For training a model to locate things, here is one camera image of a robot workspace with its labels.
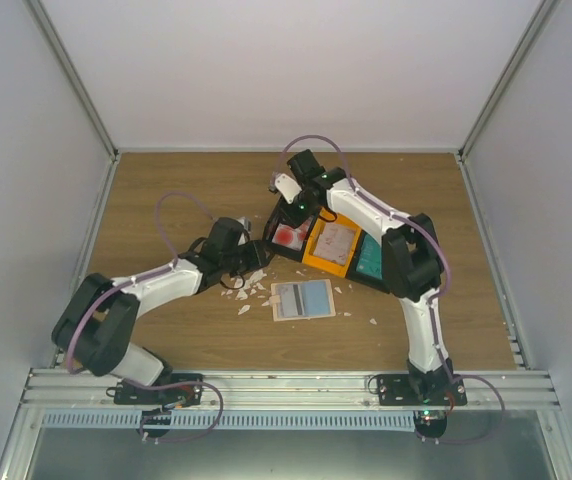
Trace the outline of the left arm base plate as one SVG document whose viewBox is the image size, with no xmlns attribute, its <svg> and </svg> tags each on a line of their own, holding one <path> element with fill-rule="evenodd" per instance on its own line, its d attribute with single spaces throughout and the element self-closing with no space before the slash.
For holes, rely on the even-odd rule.
<svg viewBox="0 0 572 480">
<path fill-rule="evenodd" d="M 142 388 L 121 380 L 114 387 L 106 389 L 106 395 L 116 405 L 140 405 L 146 409 L 137 430 L 142 430 L 147 439 L 159 440 L 170 430 L 172 413 L 181 408 L 199 405 L 202 396 L 204 376 L 196 373 L 163 373 L 151 388 Z"/>
</svg>

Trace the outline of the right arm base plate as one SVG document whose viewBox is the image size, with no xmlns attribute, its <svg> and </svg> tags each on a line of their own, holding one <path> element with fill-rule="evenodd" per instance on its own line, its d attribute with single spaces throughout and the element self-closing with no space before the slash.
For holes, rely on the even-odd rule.
<svg viewBox="0 0 572 480">
<path fill-rule="evenodd" d="M 411 407 L 415 431 L 421 437 L 440 440 L 454 409 L 468 403 L 462 381 L 445 386 L 420 387 L 410 374 L 377 374 L 366 380 L 366 390 L 380 406 Z"/>
</svg>

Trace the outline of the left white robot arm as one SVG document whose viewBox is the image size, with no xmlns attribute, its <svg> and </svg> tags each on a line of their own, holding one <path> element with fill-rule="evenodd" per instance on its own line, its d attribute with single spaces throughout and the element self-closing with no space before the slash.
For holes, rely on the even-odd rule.
<svg viewBox="0 0 572 480">
<path fill-rule="evenodd" d="M 136 321 L 172 301 L 244 278 L 272 258 L 266 243 L 252 240 L 243 219 L 223 217 L 209 235 L 157 268 L 128 277 L 88 275 L 73 293 L 54 327 L 53 343 L 65 353 L 75 375 L 115 376 L 137 387 L 151 404 L 169 398 L 171 368 L 162 358 L 131 341 Z"/>
</svg>

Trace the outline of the beige leather card holder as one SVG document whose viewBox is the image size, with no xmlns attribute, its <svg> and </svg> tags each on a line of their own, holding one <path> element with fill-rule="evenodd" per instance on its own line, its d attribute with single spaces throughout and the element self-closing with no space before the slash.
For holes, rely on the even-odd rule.
<svg viewBox="0 0 572 480">
<path fill-rule="evenodd" d="M 295 321 L 295 320 L 312 320 L 319 318 L 331 318 L 336 315 L 335 303 L 333 298 L 333 289 L 328 279 L 309 280 L 282 283 L 298 283 L 302 290 L 304 303 L 304 316 L 302 318 L 277 320 L 275 317 L 275 307 L 273 306 L 274 284 L 271 285 L 271 294 L 268 299 L 268 305 L 272 308 L 273 320 L 275 322 Z"/>
</svg>

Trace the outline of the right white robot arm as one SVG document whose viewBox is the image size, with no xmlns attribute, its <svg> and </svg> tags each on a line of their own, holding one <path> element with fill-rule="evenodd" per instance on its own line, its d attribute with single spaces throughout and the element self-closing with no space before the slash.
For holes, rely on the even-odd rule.
<svg viewBox="0 0 572 480">
<path fill-rule="evenodd" d="M 439 298 L 450 286 L 450 267 L 434 225 L 425 214 L 411 216 L 364 189 L 346 166 L 327 170 L 305 150 L 288 161 L 290 174 L 275 172 L 270 188 L 281 196 L 285 222 L 298 226 L 326 209 L 352 221 L 381 252 L 381 278 L 401 304 L 408 334 L 409 393 L 430 405 L 453 378 L 443 339 Z"/>
</svg>

